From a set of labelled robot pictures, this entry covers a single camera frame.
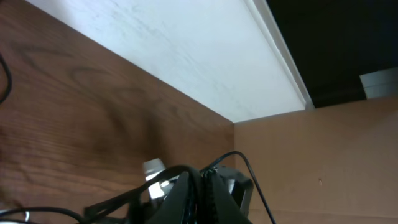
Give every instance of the white wall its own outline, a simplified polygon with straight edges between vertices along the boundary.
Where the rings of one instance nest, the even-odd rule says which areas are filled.
[[[302,110],[244,0],[27,0],[225,118]]]

